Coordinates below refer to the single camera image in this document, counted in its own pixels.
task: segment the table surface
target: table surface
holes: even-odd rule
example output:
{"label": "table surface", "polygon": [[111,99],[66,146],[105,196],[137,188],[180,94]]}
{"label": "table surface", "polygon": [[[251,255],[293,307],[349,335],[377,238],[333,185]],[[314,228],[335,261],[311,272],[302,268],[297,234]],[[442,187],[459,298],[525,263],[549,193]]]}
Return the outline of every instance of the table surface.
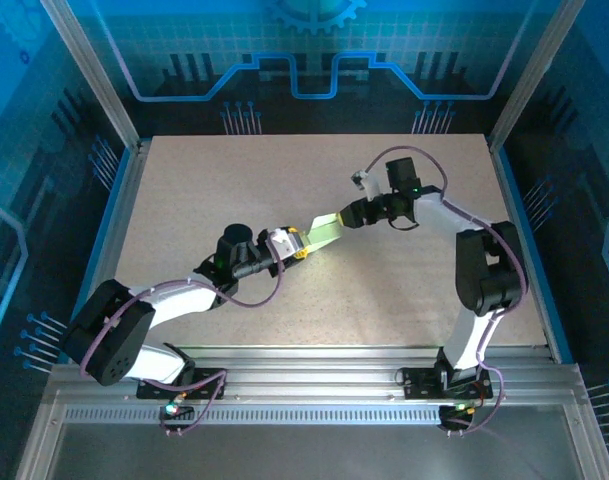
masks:
{"label": "table surface", "polygon": [[[146,161],[116,278],[148,286],[186,277],[215,251],[230,223],[307,230],[314,217],[362,196],[350,180],[382,150],[415,145],[449,176],[447,197],[492,221],[507,218],[482,135],[306,135],[155,137]],[[384,161],[406,156],[391,153]],[[436,169],[412,154],[424,185]],[[373,172],[386,186],[384,165]],[[386,222],[348,230],[288,270],[263,308],[225,305],[151,331],[175,345],[435,346],[449,337],[459,301],[454,250],[426,228],[399,232]],[[262,273],[240,282],[237,298],[273,289]],[[498,327],[492,344],[543,345],[529,294]]]}

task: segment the enclosure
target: enclosure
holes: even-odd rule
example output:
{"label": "enclosure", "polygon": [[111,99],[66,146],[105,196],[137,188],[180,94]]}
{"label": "enclosure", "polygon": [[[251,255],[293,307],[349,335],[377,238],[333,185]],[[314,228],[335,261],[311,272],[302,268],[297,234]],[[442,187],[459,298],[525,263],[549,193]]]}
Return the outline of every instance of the enclosure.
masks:
{"label": "enclosure", "polygon": [[[421,228],[346,233],[270,306],[152,330],[235,375],[190,439],[59,351],[103,280],[183,278],[230,223],[306,229],[393,145],[518,227],[530,290],[488,357],[508,382],[489,425],[519,454],[403,420],[437,406],[392,373],[434,359],[459,308],[455,251]],[[0,478],[534,478],[529,462],[609,478],[609,0],[0,0]]]}

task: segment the green object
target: green object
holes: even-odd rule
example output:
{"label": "green object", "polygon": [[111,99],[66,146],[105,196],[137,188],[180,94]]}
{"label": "green object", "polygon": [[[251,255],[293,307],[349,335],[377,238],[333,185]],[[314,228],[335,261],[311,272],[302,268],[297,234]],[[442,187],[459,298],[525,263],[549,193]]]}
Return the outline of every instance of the green object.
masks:
{"label": "green object", "polygon": [[338,213],[315,217],[304,240],[308,253],[315,252],[340,238],[342,228],[342,221]]}

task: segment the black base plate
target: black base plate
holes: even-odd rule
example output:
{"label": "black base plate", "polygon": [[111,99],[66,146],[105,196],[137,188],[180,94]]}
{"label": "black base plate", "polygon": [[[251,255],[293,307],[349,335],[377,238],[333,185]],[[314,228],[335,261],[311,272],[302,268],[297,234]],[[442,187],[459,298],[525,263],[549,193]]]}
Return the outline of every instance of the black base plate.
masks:
{"label": "black base plate", "polygon": [[481,370],[479,378],[468,384],[442,390],[434,368],[403,367],[397,372],[397,383],[404,388],[406,400],[493,398],[493,388],[486,370]]}
{"label": "black base plate", "polygon": [[[218,372],[221,372],[222,368],[195,368],[193,370],[193,379],[191,383],[199,382],[200,380],[204,380],[211,375],[215,375]],[[211,398],[215,389],[217,388],[217,380],[207,383],[202,388],[198,390],[191,391],[187,396],[186,400],[208,400]],[[221,400],[224,396],[224,390],[226,389],[226,384],[222,386],[220,391],[215,397],[216,400]],[[167,400],[171,401],[177,396],[178,392],[169,392],[168,390],[162,390],[161,388],[154,387],[149,385],[146,382],[140,382],[137,387],[137,398],[140,400]]]}

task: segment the gear logo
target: gear logo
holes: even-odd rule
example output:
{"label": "gear logo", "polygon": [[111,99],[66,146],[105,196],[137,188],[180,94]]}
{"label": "gear logo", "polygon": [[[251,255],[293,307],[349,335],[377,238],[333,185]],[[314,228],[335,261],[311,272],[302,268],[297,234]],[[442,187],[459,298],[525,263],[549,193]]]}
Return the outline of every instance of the gear logo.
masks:
{"label": "gear logo", "polygon": [[266,5],[284,27],[313,35],[320,30],[328,34],[333,27],[342,28],[346,19],[355,19],[356,10],[365,6],[366,0],[268,0]]}
{"label": "gear logo", "polygon": [[0,23],[22,51],[30,50],[42,31],[39,0],[0,0]]}

